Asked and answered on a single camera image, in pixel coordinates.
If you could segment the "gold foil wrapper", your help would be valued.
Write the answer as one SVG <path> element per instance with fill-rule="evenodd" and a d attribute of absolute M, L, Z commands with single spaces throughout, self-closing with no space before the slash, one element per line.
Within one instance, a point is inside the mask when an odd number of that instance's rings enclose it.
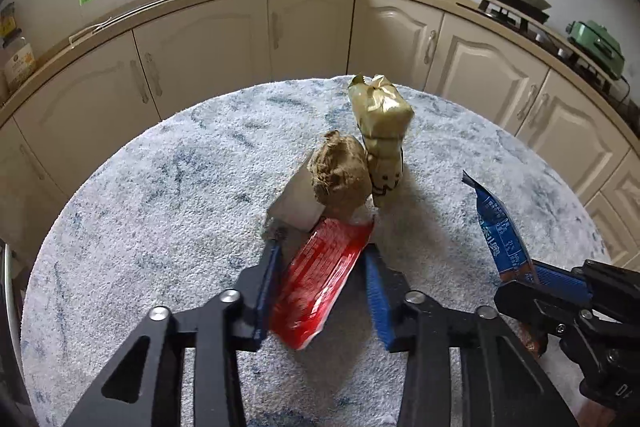
<path fill-rule="evenodd" d="M 404 176 L 402 142 L 413 108 L 384 75 L 371 81 L 356 75 L 348 96 L 367 152 L 373 205 L 382 208 Z"/>

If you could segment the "cream lower cabinets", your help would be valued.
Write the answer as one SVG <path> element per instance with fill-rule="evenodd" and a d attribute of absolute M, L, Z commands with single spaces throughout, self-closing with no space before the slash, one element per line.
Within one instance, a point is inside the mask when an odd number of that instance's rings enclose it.
<path fill-rule="evenodd" d="M 1 236 L 32 263 L 76 188 L 145 129 L 271 80 L 383 74 L 514 134 L 639 263 L 639 141 L 558 58 L 454 0 L 160 0 L 73 35 L 1 107 Z"/>

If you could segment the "brown crumpled paper ball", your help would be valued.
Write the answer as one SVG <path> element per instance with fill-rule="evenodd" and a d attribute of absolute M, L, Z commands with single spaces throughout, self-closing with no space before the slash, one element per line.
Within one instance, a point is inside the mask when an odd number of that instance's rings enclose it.
<path fill-rule="evenodd" d="M 367 152 L 351 134 L 332 130 L 308 161 L 311 187 L 326 217 L 348 221 L 372 193 Z"/>

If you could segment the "black gas stove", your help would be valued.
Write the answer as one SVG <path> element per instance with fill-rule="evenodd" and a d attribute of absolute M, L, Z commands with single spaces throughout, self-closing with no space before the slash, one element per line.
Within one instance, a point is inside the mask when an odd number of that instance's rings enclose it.
<path fill-rule="evenodd" d="M 476 10 L 532 40 L 599 90 L 605 98 L 612 98 L 620 105 L 631 99 L 630 84 L 623 76 L 612 77 L 573 41 L 548 27 L 538 17 L 531 17 L 530 9 L 523 12 L 500 0 L 480 0 Z"/>

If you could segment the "blue snack wrapper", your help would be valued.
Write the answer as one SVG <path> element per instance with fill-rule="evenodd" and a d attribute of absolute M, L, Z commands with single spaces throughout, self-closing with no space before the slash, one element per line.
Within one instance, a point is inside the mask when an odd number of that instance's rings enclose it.
<path fill-rule="evenodd" d="M 533 303 L 527 300 L 529 285 L 538 284 L 539 279 L 525 243 L 496 195 L 466 171 L 462 171 L 462 182 L 475 191 L 478 223 L 500 277 L 497 308 L 520 322 L 526 349 L 540 357 L 547 350 L 548 335 L 536 326 Z"/>

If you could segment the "green electric cooker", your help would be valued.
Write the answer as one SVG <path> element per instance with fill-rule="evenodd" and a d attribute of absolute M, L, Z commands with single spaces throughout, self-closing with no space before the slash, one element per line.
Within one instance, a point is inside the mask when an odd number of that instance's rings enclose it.
<path fill-rule="evenodd" d="M 625 59 L 620 44 L 608 30 L 594 20 L 574 20 L 566 26 L 567 40 L 583 50 L 603 72 L 612 79 L 620 79 Z"/>

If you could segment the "large jar with label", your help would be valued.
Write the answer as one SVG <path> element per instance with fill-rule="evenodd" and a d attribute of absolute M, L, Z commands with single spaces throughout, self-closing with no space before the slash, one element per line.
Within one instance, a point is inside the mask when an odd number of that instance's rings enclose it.
<path fill-rule="evenodd" d="M 1 10 L 2 49 L 6 54 L 3 65 L 4 77 L 11 93 L 35 72 L 37 63 L 32 46 L 23 35 L 15 18 L 15 4 L 10 2 Z"/>

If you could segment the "red snack wrapper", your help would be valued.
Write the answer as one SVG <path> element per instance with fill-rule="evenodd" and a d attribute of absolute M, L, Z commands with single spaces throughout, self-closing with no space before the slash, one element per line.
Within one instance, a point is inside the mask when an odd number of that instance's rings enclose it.
<path fill-rule="evenodd" d="M 270 329 L 290 348 L 305 349 L 323 329 L 374 222 L 349 225 L 323 219 L 286 268 Z"/>

